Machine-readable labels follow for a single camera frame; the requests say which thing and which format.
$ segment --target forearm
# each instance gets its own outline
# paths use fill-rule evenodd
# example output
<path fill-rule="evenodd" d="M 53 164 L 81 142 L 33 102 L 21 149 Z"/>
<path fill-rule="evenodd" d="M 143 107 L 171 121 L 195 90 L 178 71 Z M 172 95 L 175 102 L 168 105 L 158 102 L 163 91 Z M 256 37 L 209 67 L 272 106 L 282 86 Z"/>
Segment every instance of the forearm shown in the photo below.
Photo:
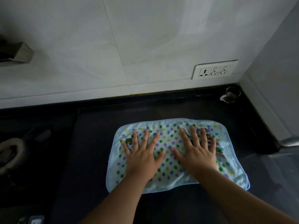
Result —
<path fill-rule="evenodd" d="M 126 176 L 81 223 L 133 223 L 145 185 L 146 182 L 137 176 Z"/>
<path fill-rule="evenodd" d="M 195 177 L 231 223 L 297 223 L 216 170 L 206 170 Z"/>

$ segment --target electrical socket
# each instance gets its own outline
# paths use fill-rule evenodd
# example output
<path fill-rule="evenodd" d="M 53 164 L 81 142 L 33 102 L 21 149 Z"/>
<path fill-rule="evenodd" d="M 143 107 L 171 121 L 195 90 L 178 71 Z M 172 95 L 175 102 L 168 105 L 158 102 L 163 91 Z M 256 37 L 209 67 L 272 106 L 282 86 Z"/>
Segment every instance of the electrical socket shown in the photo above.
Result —
<path fill-rule="evenodd" d="M 237 64 L 238 60 L 198 64 L 194 68 L 192 80 L 231 75 Z"/>

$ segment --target light blue towel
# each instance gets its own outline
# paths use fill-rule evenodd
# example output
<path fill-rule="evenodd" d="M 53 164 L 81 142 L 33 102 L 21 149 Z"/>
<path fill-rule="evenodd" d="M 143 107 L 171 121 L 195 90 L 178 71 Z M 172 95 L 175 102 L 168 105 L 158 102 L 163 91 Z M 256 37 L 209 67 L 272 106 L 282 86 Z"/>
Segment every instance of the light blue towel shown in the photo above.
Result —
<path fill-rule="evenodd" d="M 126 156 L 121 141 L 126 141 L 128 148 L 132 149 L 133 131 L 138 132 L 138 141 L 149 129 L 148 144 L 158 133 L 160 137 L 155 147 L 154 156 L 166 150 L 165 159 L 155 176 L 147 183 L 143 193 L 154 193 L 170 190 L 184 184 L 198 183 L 196 179 L 185 172 L 181 164 L 171 153 L 170 148 L 175 147 L 183 155 L 186 154 L 182 142 L 180 128 L 183 128 L 191 139 L 190 125 L 196 128 L 200 137 L 200 129 L 206 128 L 208 143 L 212 137 L 216 138 L 216 159 L 219 172 L 238 184 L 245 190 L 250 188 L 248 177 L 235 155 L 228 132 L 222 124 L 211 120 L 193 119 L 165 119 L 157 121 L 139 122 L 120 127 L 115 133 L 106 175 L 106 187 L 111 192 L 126 175 Z"/>

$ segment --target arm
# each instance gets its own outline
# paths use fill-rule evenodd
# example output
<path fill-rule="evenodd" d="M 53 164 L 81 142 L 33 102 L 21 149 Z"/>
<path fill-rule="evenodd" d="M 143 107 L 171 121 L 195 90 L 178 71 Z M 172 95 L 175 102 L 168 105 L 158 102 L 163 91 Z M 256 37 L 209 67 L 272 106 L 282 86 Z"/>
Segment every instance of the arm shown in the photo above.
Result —
<path fill-rule="evenodd" d="M 213 197 L 230 223 L 298 223 L 219 173 L 216 165 L 215 138 L 209 150 L 205 129 L 202 129 L 201 145 L 195 128 L 191 126 L 190 130 L 194 146 L 185 131 L 181 129 L 187 149 L 186 157 L 175 148 L 172 148 L 172 152 L 185 170 L 194 176 Z"/>
<path fill-rule="evenodd" d="M 134 131 L 132 152 L 128 149 L 125 141 L 122 141 L 127 157 L 126 176 L 103 202 L 83 219 L 81 224 L 133 223 L 143 189 L 146 183 L 154 177 L 165 158 L 165 151 L 156 160 L 153 156 L 159 138 L 158 133 L 146 148 L 148 133 L 146 130 L 138 149 L 137 132 Z"/>

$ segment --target finger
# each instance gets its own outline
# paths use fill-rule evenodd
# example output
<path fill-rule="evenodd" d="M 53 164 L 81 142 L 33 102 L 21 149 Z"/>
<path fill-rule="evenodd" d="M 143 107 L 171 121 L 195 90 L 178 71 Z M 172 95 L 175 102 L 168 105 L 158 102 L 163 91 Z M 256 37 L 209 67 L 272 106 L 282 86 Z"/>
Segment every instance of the finger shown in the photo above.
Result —
<path fill-rule="evenodd" d="M 159 136 L 160 136 L 160 134 L 156 133 L 153 140 L 152 140 L 152 142 L 149 144 L 149 146 L 147 148 L 148 150 L 150 150 L 151 153 L 153 153 L 154 150 L 155 150 L 155 146 L 156 146 L 156 143 L 159 139 Z"/>
<path fill-rule="evenodd" d="M 193 145 L 192 145 L 191 141 L 189 140 L 189 138 L 187 137 L 186 132 L 184 131 L 183 128 L 181 128 L 181 136 L 182 136 L 185 147 L 187 148 L 187 150 L 190 150 L 193 147 Z"/>
<path fill-rule="evenodd" d="M 174 156 L 178 159 L 178 161 L 181 162 L 181 164 L 184 166 L 186 163 L 186 158 L 183 156 L 176 148 L 171 148 L 172 153 Z"/>
<path fill-rule="evenodd" d="M 216 138 L 212 138 L 210 152 L 216 155 Z"/>
<path fill-rule="evenodd" d="M 138 151 L 138 138 L 137 138 L 137 131 L 133 132 L 133 152 Z"/>
<path fill-rule="evenodd" d="M 126 157 L 128 157 L 128 155 L 129 155 L 131 152 L 130 152 L 130 150 L 128 149 L 127 144 L 126 144 L 125 141 L 122 141 L 121 143 L 122 143 L 122 145 L 123 145 L 123 149 L 125 150 Z"/>
<path fill-rule="evenodd" d="M 192 137 L 194 146 L 195 147 L 199 147 L 200 143 L 199 143 L 199 139 L 198 139 L 195 127 L 194 126 L 190 126 L 190 131 L 191 131 L 191 137 Z"/>
<path fill-rule="evenodd" d="M 201 146 L 202 148 L 204 148 L 205 150 L 208 150 L 207 148 L 207 135 L 206 135 L 206 131 L 204 128 L 202 128 L 202 136 L 201 136 Z"/>
<path fill-rule="evenodd" d="M 165 159 L 165 150 L 163 150 L 161 152 L 161 154 L 158 156 L 158 158 L 155 159 L 155 165 L 156 165 L 157 169 L 161 166 L 161 164 L 163 163 L 164 159 Z"/>
<path fill-rule="evenodd" d="M 141 142 L 140 149 L 144 150 L 144 149 L 147 148 L 147 139 L 148 139 L 148 136 L 149 136 L 149 130 L 148 130 L 148 129 L 145 129 L 145 132 L 144 132 L 144 136 L 143 136 L 143 139 L 142 139 L 142 142 Z"/>

